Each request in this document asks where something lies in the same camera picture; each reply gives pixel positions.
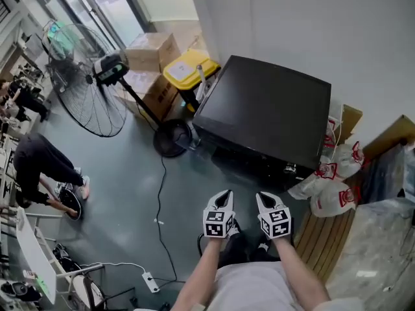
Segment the wooden plank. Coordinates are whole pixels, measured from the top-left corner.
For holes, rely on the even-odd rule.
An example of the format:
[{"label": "wooden plank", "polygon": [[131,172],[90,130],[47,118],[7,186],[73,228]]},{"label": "wooden plank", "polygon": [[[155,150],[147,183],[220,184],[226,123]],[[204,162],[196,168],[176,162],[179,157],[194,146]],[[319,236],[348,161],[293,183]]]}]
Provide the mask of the wooden plank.
[{"label": "wooden plank", "polygon": [[332,246],[329,250],[329,253],[327,254],[326,261],[324,262],[324,264],[322,266],[322,269],[318,272],[318,277],[319,278],[324,277],[324,275],[327,272],[328,267],[331,264],[331,259],[333,259],[334,255],[337,251],[337,247],[340,244],[340,240],[342,239],[344,229],[346,228],[346,224],[348,222],[349,215],[350,215],[350,211],[348,211],[348,212],[346,212],[346,213],[339,216],[339,217],[341,217],[340,227],[338,228],[338,231],[335,235],[335,240],[334,240],[334,242],[333,242],[333,244],[332,244]]},{"label": "wooden plank", "polygon": [[309,223],[311,211],[308,210],[303,217],[303,221],[301,222],[301,226],[299,230],[296,233],[296,236],[294,237],[294,247],[297,248],[298,244],[300,243],[301,237],[304,234],[305,228],[307,227],[307,224]]},{"label": "wooden plank", "polygon": [[303,255],[301,256],[301,259],[305,263],[308,263],[310,255],[313,252],[314,247],[316,246],[316,242],[322,232],[324,222],[326,222],[326,218],[317,218],[316,225],[314,226],[313,232],[310,235],[310,239],[308,240],[308,243],[304,249]]},{"label": "wooden plank", "polygon": [[335,221],[335,217],[332,216],[331,218],[326,218],[324,222],[322,231],[318,236],[316,244],[307,262],[308,267],[310,267],[312,270],[317,265],[318,259],[320,258],[321,254],[323,253],[324,248],[326,247],[327,240],[329,238],[334,221]]},{"label": "wooden plank", "polygon": [[333,243],[335,242],[335,238],[338,234],[338,230],[340,228],[340,224],[342,222],[342,216],[338,215],[334,217],[333,226],[331,227],[330,234],[327,238],[326,244],[324,246],[324,249],[320,255],[320,258],[318,259],[318,262],[316,266],[314,267],[314,272],[318,275],[320,270],[322,269],[324,263],[327,260],[327,256],[329,255],[329,252],[331,250],[331,247],[333,246]]},{"label": "wooden plank", "polygon": [[301,240],[298,242],[297,254],[300,257],[303,255],[303,252],[305,250],[305,247],[307,246],[307,243],[310,239],[311,233],[313,232],[316,222],[317,222],[317,217],[314,215],[310,215],[310,219],[307,223],[307,226],[305,227],[304,234],[302,235]]},{"label": "wooden plank", "polygon": [[[340,135],[339,144],[344,143],[344,141],[352,135],[353,129],[361,119],[362,115],[362,111],[359,111],[349,105],[343,105],[342,134]],[[338,137],[339,131],[340,129],[337,128],[335,133],[336,138]]]},{"label": "wooden plank", "polygon": [[355,218],[356,211],[350,210],[349,212],[350,212],[350,214],[349,214],[349,217],[348,217],[348,221],[347,221],[346,227],[344,229],[344,232],[343,232],[342,238],[340,240],[340,243],[337,247],[337,250],[336,250],[335,254],[333,255],[333,258],[331,259],[331,263],[329,264],[326,273],[322,277],[323,282],[326,282],[329,279],[329,276],[330,276],[331,272],[333,271],[333,268],[336,266],[337,260],[340,257],[340,254],[343,251],[344,244],[346,243],[346,240],[349,236],[350,228],[351,228],[351,225],[353,223],[353,219]]},{"label": "wooden plank", "polygon": [[406,115],[401,115],[389,128],[366,145],[363,148],[364,156],[372,160],[397,145],[402,139],[409,143],[415,141],[415,124]]}]

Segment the marble surface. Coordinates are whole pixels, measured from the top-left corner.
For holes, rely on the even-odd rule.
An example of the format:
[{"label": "marble surface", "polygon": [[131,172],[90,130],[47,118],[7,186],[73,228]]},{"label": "marble surface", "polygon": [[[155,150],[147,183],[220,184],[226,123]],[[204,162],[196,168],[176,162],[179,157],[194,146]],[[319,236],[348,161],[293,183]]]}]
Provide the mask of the marble surface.
[{"label": "marble surface", "polygon": [[365,310],[405,310],[415,296],[415,205],[384,200],[361,205],[327,289],[359,297]]}]

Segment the yellow lid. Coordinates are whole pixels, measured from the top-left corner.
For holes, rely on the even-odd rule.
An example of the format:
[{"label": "yellow lid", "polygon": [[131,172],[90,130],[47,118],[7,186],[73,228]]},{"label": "yellow lid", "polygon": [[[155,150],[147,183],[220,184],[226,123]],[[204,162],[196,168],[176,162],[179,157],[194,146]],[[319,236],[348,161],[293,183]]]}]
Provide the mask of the yellow lid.
[{"label": "yellow lid", "polygon": [[202,66],[205,77],[209,77],[220,67],[199,51],[189,49],[164,68],[163,76],[178,89],[191,90],[201,83],[197,65]]}]

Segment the chair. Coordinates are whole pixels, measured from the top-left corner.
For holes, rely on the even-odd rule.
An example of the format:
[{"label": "chair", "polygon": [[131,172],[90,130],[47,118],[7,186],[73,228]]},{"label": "chair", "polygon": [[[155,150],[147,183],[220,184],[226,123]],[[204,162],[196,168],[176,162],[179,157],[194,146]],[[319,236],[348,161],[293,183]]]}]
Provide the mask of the chair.
[{"label": "chair", "polygon": [[[124,290],[118,294],[106,297],[102,289],[93,282],[92,279],[85,275],[77,275],[72,280],[72,287],[79,299],[85,304],[90,311],[110,311],[107,308],[107,301],[114,297],[123,295],[127,292],[135,290],[134,287]],[[111,309],[111,311],[127,311],[128,309]]]}]

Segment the hand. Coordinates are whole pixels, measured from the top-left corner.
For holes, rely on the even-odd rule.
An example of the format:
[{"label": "hand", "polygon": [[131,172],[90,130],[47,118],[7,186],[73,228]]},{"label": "hand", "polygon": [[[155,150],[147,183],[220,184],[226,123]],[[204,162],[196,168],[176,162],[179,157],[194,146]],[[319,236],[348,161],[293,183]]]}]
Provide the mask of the hand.
[{"label": "hand", "polygon": [[67,212],[70,216],[73,216],[74,218],[76,218],[78,216],[78,212],[72,209],[69,209]]}]

